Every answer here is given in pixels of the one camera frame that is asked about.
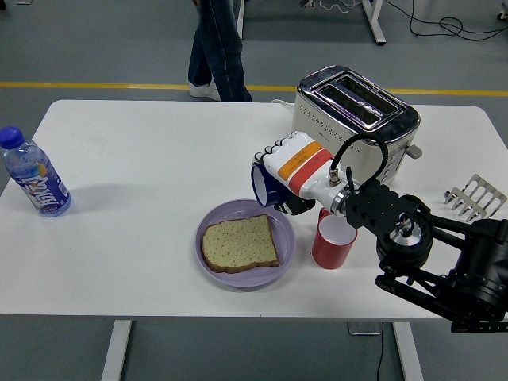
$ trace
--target bottle label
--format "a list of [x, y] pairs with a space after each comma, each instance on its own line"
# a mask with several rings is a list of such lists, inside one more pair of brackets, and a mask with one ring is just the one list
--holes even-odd
[[69, 191], [51, 163], [47, 167], [37, 164], [30, 170], [29, 177], [15, 177], [14, 180], [43, 214], [58, 210], [69, 199]]

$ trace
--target purple plate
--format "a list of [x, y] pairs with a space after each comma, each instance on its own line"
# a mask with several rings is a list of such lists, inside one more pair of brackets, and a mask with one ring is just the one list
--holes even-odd
[[[280, 265], [278, 267], [254, 267], [237, 274], [211, 271], [201, 253], [201, 237], [206, 228], [222, 221], [249, 218], [259, 214], [267, 214], [270, 217], [271, 233], [279, 254]], [[262, 207], [256, 200], [232, 200], [212, 209], [202, 219], [196, 232], [196, 255], [206, 273], [219, 282], [232, 287], [252, 288], [273, 282], [287, 270], [293, 259], [294, 243], [293, 227], [282, 213], [271, 207]]]

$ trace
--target plastic bottle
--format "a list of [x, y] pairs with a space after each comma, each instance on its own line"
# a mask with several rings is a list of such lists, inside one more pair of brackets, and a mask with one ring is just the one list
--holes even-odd
[[15, 126], [0, 129], [2, 159], [10, 177], [45, 217], [55, 217], [71, 205], [71, 194], [52, 166], [48, 156], [33, 140], [25, 139]]

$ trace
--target toaster slot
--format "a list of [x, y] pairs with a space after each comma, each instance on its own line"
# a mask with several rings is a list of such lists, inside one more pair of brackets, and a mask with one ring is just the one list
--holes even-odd
[[372, 89], [366, 87], [348, 75], [339, 79], [337, 82], [345, 89], [351, 91], [353, 94], [356, 94], [369, 105], [376, 108], [383, 116], [387, 116], [397, 110], [396, 105], [388, 102], [379, 93], [372, 91]]
[[365, 107], [356, 97], [352, 97], [347, 94], [347, 91], [343, 91], [333, 85], [327, 85], [323, 87], [319, 94], [324, 96], [328, 102], [336, 107], [338, 110], [345, 110], [352, 114], [354, 117], [363, 122], [365, 126], [374, 125], [381, 119], [380, 116], [374, 114], [371, 110]]

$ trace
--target yellow floor line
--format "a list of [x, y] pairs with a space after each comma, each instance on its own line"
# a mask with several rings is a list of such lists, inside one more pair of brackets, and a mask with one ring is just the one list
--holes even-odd
[[[81, 83], [81, 82], [0, 82], [0, 88], [42, 89], [138, 89], [138, 90], [189, 90], [188, 85], [166, 83]], [[295, 92], [295, 86], [247, 86], [249, 91]], [[508, 97], [508, 90], [446, 90], [387, 88], [393, 94], [456, 95], [476, 97]]]

